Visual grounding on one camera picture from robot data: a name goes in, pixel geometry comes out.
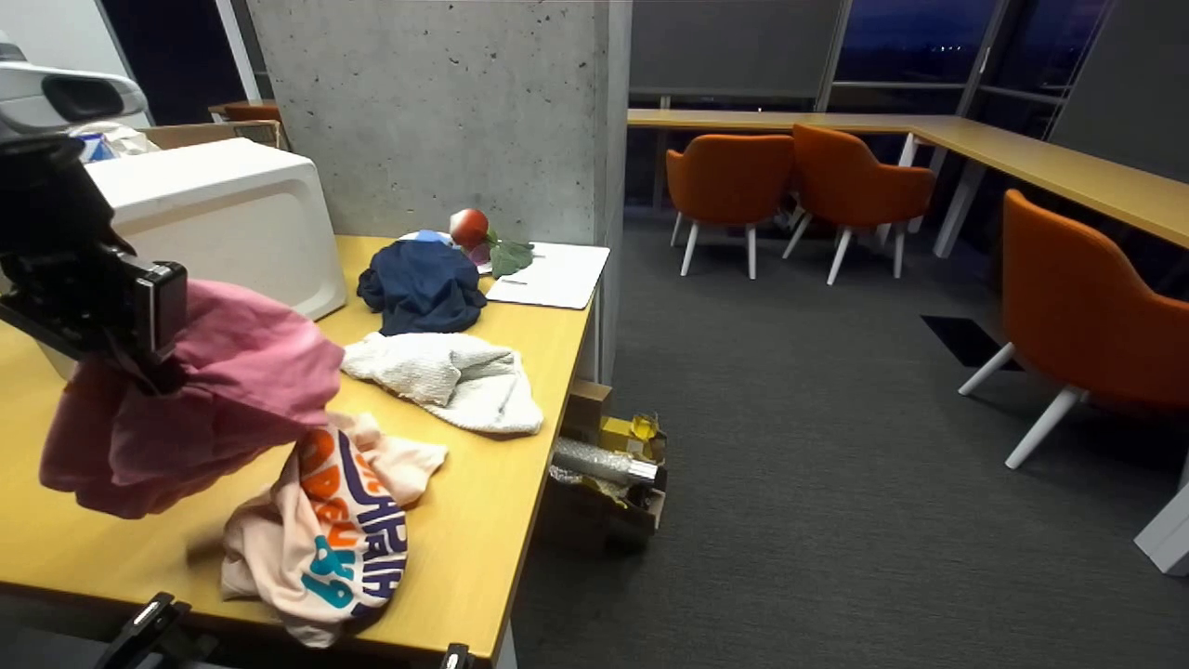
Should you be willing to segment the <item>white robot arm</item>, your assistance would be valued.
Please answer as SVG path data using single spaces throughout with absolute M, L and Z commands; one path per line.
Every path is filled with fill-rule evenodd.
M 125 117 L 144 91 L 123 75 L 0 58 L 0 314 L 30 338 L 174 390 L 189 271 L 143 256 L 86 172 L 83 121 Z

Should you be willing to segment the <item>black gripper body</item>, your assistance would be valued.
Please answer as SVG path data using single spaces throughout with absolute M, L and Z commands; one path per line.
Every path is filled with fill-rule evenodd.
M 117 235 L 117 213 L 80 151 L 80 136 L 0 145 L 0 314 L 75 359 L 174 390 L 189 271 Z

